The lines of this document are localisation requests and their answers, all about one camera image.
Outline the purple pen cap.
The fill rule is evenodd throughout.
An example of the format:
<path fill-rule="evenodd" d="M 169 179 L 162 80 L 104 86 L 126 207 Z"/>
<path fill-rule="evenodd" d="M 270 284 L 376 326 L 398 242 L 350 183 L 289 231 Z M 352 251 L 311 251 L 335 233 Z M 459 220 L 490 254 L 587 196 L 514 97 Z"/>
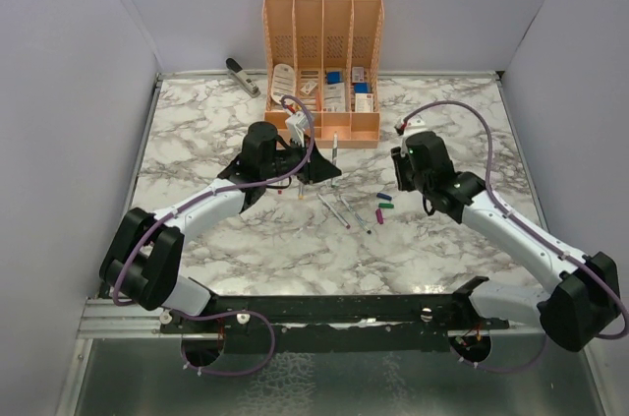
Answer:
<path fill-rule="evenodd" d="M 382 210 L 380 208 L 378 208 L 375 211 L 375 215 L 376 215 L 376 219 L 377 219 L 378 224 L 383 224 L 384 223 L 384 218 L 383 218 Z"/>

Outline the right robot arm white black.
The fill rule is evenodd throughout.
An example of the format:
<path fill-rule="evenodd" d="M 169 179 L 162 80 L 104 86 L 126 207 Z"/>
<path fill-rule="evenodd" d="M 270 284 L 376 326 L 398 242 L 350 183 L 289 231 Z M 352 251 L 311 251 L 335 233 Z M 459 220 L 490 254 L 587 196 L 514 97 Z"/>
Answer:
<path fill-rule="evenodd" d="M 536 288 L 483 279 L 451 305 L 453 321 L 473 328 L 485 318 L 538 327 L 565 350 L 578 352 L 621 314 L 615 261 L 591 256 L 521 216 L 486 181 L 454 168 L 445 143 L 432 131 L 413 134 L 390 152 L 397 187 L 418 192 L 436 212 L 483 235 L 524 267 Z"/>

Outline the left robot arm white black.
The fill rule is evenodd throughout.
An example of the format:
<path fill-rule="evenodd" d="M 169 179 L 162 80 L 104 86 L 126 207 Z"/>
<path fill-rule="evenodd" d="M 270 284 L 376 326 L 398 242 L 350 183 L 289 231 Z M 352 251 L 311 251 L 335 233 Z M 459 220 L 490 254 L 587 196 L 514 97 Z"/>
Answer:
<path fill-rule="evenodd" d="M 156 212 L 132 208 L 123 216 L 100 279 L 148 311 L 170 309 L 183 314 L 195 331 L 211 329 L 217 318 L 209 302 L 212 292 L 179 273 L 183 249 L 218 222 L 252 207 L 277 181 L 317 184 L 341 175 L 308 136 L 304 142 L 286 143 L 268 122 L 252 124 L 239 154 L 197 196 Z"/>

